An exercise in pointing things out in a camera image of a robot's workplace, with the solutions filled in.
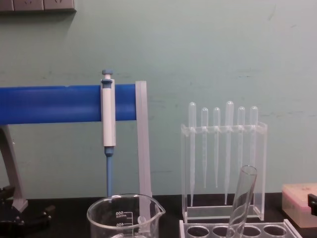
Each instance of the electrical outlet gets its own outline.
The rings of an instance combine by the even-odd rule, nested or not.
[[[44,0],[45,10],[75,10],[74,0]]]
[[[0,0],[0,12],[2,11],[14,11],[13,0]]]
[[[13,0],[15,11],[43,11],[43,0]]]

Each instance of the transfer pipette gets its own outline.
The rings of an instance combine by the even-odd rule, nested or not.
[[[250,161],[253,167],[256,166],[256,136],[258,125],[258,108],[256,106],[250,109],[250,125],[252,126],[250,141]]]
[[[196,103],[191,102],[188,108],[188,125],[190,128],[190,195],[193,206],[195,189],[195,133],[196,133]]]
[[[213,110],[213,126],[215,128],[213,164],[214,164],[215,183],[216,183],[216,187],[218,187],[220,108],[214,108]]]
[[[227,197],[230,182],[230,163],[231,163],[231,130],[233,126],[233,102],[229,101],[226,104],[226,118],[225,125],[227,127],[226,133],[226,168],[224,178],[224,204],[227,205]]]
[[[208,126],[208,109],[202,109],[202,129],[203,129],[203,171],[204,171],[204,188],[206,188],[207,176],[207,126]]]
[[[242,167],[242,156],[243,156],[243,130],[245,125],[245,116],[246,110],[244,107],[239,107],[238,109],[238,126],[239,126],[239,135],[238,135],[238,172]]]

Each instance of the pink box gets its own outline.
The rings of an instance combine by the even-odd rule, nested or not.
[[[308,194],[317,195],[317,183],[285,184],[282,209],[300,227],[317,227],[317,216],[311,214]]]

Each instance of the painted wall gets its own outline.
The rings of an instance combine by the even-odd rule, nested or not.
[[[257,105],[266,189],[316,182],[315,0],[78,0],[77,13],[0,17],[0,86],[148,82],[154,194],[180,194],[187,105]],[[104,196],[100,123],[14,125],[28,198]],[[117,124],[114,192],[138,192],[136,123]],[[0,160],[0,186],[7,185]]]

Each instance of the test tube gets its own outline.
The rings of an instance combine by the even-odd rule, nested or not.
[[[207,176],[207,126],[208,126],[208,108],[202,109],[202,129],[203,129],[203,171],[204,171],[204,188],[206,188]]]
[[[257,169],[252,166],[245,165],[241,168],[226,238],[242,237],[257,174]]]
[[[256,165],[256,142],[257,142],[257,126],[258,126],[258,108],[256,106],[250,109],[250,125],[252,126],[250,141],[250,161],[251,165]]]
[[[215,128],[213,149],[214,176],[216,187],[218,187],[220,108],[213,109],[213,126]]]
[[[188,125],[190,128],[190,195],[193,206],[195,189],[195,133],[196,133],[196,103],[191,102],[188,108]]]
[[[233,102],[229,101],[226,104],[226,118],[225,125],[227,127],[226,133],[226,165],[224,178],[224,204],[227,205],[227,197],[230,182],[230,164],[231,164],[231,130],[233,126]]]
[[[238,135],[238,171],[242,167],[242,156],[243,156],[243,130],[245,125],[245,115],[246,110],[244,107],[238,108],[238,126],[239,126],[239,135]]]

